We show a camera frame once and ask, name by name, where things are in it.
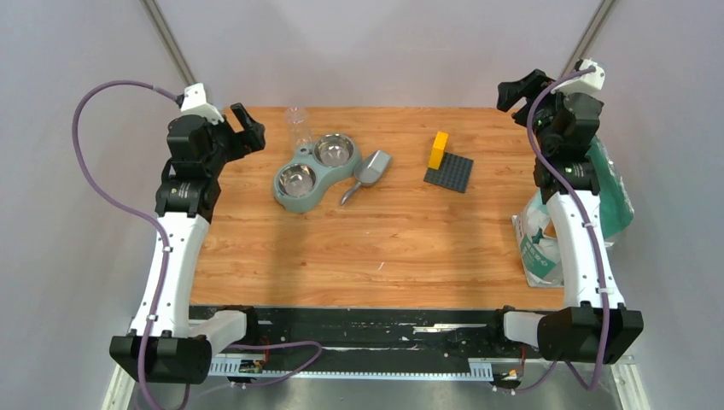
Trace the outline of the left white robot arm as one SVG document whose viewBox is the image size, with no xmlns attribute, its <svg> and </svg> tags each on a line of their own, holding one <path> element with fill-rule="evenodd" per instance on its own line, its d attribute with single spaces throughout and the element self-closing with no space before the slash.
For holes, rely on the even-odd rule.
<svg viewBox="0 0 724 410">
<path fill-rule="evenodd" d="M 109 354 L 135 381 L 200 384 L 216 354 L 233 345 L 255 351 L 261 329 L 253 307 L 231 306 L 190 325 L 190 293 L 201 246 L 221 193 L 224 166 L 266 146 L 265 128 L 240 103 L 230 107 L 242 130 L 183 114 L 167 127 L 170 157 L 155 194 L 158 237 L 141 305 Z"/>
</svg>

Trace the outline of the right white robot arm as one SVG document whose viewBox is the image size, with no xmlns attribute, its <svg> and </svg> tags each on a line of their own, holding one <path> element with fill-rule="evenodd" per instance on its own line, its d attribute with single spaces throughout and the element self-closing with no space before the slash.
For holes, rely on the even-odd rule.
<svg viewBox="0 0 724 410">
<path fill-rule="evenodd" d="M 487 334 L 488 347 L 509 356 L 527 344 L 549 361 L 611 365 L 644 330 L 641 312 L 627 308 L 604 246 L 600 183 L 588 151 L 603 103 L 594 97 L 605 80 L 591 60 L 558 80 L 535 69 L 498 86 L 497 109 L 524 126 L 535 155 L 534 182 L 557 233 L 563 306 L 546 314 L 504 309 Z"/>
</svg>

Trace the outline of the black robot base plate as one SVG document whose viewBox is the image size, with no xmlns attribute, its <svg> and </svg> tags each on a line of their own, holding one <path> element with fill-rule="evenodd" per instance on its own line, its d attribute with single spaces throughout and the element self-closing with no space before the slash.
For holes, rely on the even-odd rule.
<svg viewBox="0 0 724 410">
<path fill-rule="evenodd" d="M 323 346 L 311 372 L 461 373 L 471 359 L 518 366 L 540 358 L 502 339 L 493 310 L 257 307 L 255 314 L 254 344 Z"/>
</svg>

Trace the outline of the green pet food bag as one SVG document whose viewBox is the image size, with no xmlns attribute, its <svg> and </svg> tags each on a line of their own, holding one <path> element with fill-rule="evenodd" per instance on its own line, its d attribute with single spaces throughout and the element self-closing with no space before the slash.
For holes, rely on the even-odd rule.
<svg viewBox="0 0 724 410">
<path fill-rule="evenodd" d="M 537 190 L 511 220 L 528 285 L 558 288 L 569 279 L 567 296 L 592 292 L 601 275 L 616 287 L 607 249 L 632 222 L 634 208 L 604 144 L 593 138 L 587 152 L 594 188 L 553 187 L 546 199 Z"/>
</svg>

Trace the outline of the grey metal food scoop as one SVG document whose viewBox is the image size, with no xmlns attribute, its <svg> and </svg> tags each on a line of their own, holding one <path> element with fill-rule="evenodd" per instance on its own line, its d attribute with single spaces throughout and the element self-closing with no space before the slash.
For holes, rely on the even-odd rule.
<svg viewBox="0 0 724 410">
<path fill-rule="evenodd" d="M 374 185 L 383 176 L 391 161 L 392 156 L 381 149 L 362 160 L 353 170 L 356 183 L 342 196 L 340 204 L 344 205 L 359 188 Z"/>
</svg>

